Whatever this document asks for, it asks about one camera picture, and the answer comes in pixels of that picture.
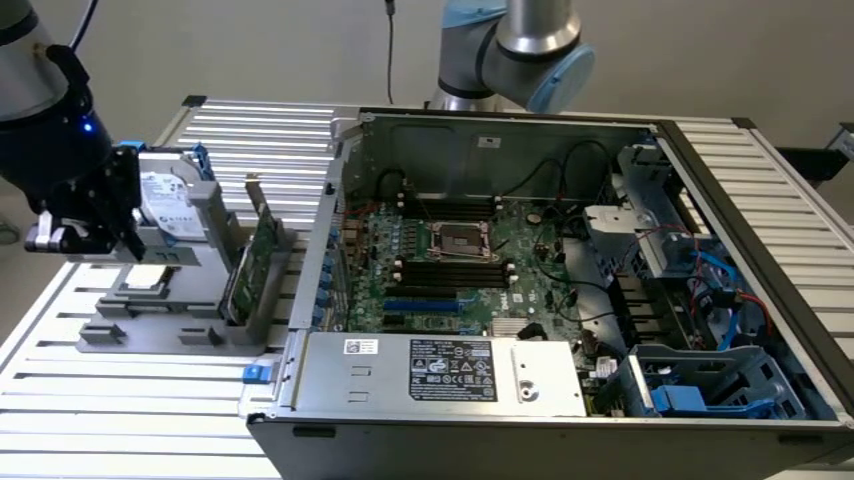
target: barcode sticker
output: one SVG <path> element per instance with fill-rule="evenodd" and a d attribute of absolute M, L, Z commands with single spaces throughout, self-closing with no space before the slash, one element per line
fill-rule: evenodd
<path fill-rule="evenodd" d="M 344 340 L 344 355 L 376 355 L 379 340 L 375 338 L 348 338 Z"/>

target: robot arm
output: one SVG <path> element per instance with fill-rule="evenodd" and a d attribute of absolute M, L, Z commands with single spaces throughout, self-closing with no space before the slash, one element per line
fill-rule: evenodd
<path fill-rule="evenodd" d="M 450 0 L 430 108 L 496 111 L 500 96 L 531 112 L 559 113 L 593 65 L 571 0 Z"/>
<path fill-rule="evenodd" d="M 0 175 L 39 215 L 25 248 L 99 254 L 121 242 L 140 259 L 138 153 L 113 148 L 88 80 L 28 0 L 0 2 Z"/>

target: red cable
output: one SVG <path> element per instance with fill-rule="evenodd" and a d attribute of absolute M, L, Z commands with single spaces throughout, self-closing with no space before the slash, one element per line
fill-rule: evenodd
<path fill-rule="evenodd" d="M 769 308 L 766 307 L 765 302 L 762 301 L 762 299 L 759 299 L 759 297 L 745 293 L 741 290 L 738 291 L 738 293 L 745 300 L 755 303 L 762 309 L 762 316 L 765 317 L 765 328 L 770 336 L 774 333 L 774 323 L 771 322 L 771 314 L 769 313 Z"/>

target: gray base plate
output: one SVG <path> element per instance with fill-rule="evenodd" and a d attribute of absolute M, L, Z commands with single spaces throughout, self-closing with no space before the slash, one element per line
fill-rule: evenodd
<path fill-rule="evenodd" d="M 154 353 L 174 355 L 255 356 L 264 353 L 272 314 L 279 301 L 282 278 L 290 257 L 290 249 L 271 256 L 267 285 L 262 294 L 256 317 L 250 327 L 230 327 L 222 319 L 194 318 L 190 314 L 147 313 L 131 319 L 105 319 L 100 314 L 83 328 L 116 325 L 124 332 L 117 344 L 91 344 L 80 339 L 77 351 L 88 353 Z M 223 343 L 219 345 L 186 345 L 179 339 L 183 329 L 214 328 Z"/>

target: connector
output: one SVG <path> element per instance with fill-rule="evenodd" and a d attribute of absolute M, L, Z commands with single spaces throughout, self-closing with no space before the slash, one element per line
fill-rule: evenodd
<path fill-rule="evenodd" d="M 745 305 L 745 299 L 735 290 L 715 289 L 709 296 L 715 308 L 731 308 L 738 310 Z"/>

